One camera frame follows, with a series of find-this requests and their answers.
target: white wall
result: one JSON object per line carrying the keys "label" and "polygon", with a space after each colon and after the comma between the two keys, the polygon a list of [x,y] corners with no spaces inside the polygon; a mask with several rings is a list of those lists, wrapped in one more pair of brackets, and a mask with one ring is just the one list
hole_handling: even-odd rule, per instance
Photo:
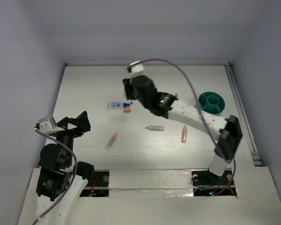
{"label": "white wall", "polygon": [[66,62],[228,62],[266,0],[35,0]]}
{"label": "white wall", "polygon": [[233,72],[261,160],[281,199],[281,0],[268,1]]}
{"label": "white wall", "polygon": [[17,224],[64,63],[32,1],[0,0],[0,225]]}

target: table surface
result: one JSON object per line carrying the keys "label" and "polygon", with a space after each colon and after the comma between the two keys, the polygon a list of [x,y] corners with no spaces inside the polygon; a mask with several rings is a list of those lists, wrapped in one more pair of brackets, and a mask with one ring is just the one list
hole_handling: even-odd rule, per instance
{"label": "table surface", "polygon": [[[198,95],[213,91],[223,97],[226,107],[221,116],[238,116],[224,66],[181,68],[191,79]],[[152,78],[159,91],[177,93],[179,99],[194,105],[189,86],[175,68],[146,66],[145,75]],[[131,113],[107,109],[108,102],[127,102],[122,84],[122,79],[126,77],[126,68],[121,66],[65,69],[53,116],[59,121],[66,116],[76,117],[84,110],[88,112],[91,131],[75,139],[74,153],[78,160],[93,164],[97,170],[111,170],[114,177],[111,176],[110,180],[118,182],[113,182],[113,187],[123,188],[121,192],[114,192],[113,197],[79,198],[73,208],[70,225],[86,225],[90,219],[92,223],[106,225],[129,224],[132,221],[136,225],[232,224],[231,221],[236,225],[281,225],[281,203],[271,174],[267,167],[254,167],[245,137],[236,154],[234,181],[238,198],[140,197],[131,192],[131,185],[135,189],[154,188],[157,183],[149,184],[149,180],[160,178],[159,172],[156,172],[159,174],[157,179],[152,178],[152,173],[141,172],[143,177],[140,179],[144,182],[131,182],[130,178],[135,176],[133,170],[208,168],[214,147],[206,134],[192,127],[188,127],[187,142],[181,143],[184,124],[154,116],[137,101],[133,102]],[[164,126],[165,130],[148,131],[145,129],[148,125]],[[117,140],[111,149],[106,150],[106,144],[115,133],[118,134]],[[34,170],[19,222],[21,225],[30,224],[34,218],[38,174],[39,171]]]}

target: green round container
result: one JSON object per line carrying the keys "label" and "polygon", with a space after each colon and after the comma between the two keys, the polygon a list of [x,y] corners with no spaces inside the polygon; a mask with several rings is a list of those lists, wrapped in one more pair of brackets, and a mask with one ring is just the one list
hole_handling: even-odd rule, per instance
{"label": "green round container", "polygon": [[204,92],[199,97],[200,107],[203,111],[219,116],[225,109],[224,99],[215,92]]}

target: orange object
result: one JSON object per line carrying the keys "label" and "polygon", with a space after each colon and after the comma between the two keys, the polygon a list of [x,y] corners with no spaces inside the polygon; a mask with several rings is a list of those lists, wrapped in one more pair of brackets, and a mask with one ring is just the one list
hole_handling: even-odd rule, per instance
{"label": "orange object", "polygon": [[131,109],[130,109],[130,108],[125,108],[125,109],[123,110],[123,112],[124,112],[124,113],[130,113],[130,112],[131,112]]}
{"label": "orange object", "polygon": [[182,129],[182,135],[181,135],[181,142],[185,143],[186,142],[186,137],[187,137],[187,126],[184,125]]}

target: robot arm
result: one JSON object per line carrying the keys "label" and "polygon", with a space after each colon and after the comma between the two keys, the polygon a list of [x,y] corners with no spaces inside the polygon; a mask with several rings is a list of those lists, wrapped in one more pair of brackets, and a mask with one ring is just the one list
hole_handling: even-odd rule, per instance
{"label": "robot arm", "polygon": [[[158,92],[153,81],[143,75],[144,67],[141,64],[133,66],[135,63],[128,67],[131,77],[123,80],[127,100],[139,100],[154,115],[179,121],[207,134],[205,125],[195,107],[189,106],[174,95]],[[208,169],[212,174],[220,177],[229,160],[234,158],[242,138],[240,124],[238,118],[233,115],[224,118],[207,112],[202,112],[202,114],[213,139],[218,142],[218,146],[223,152],[220,154],[217,149],[214,150],[214,158]]]}

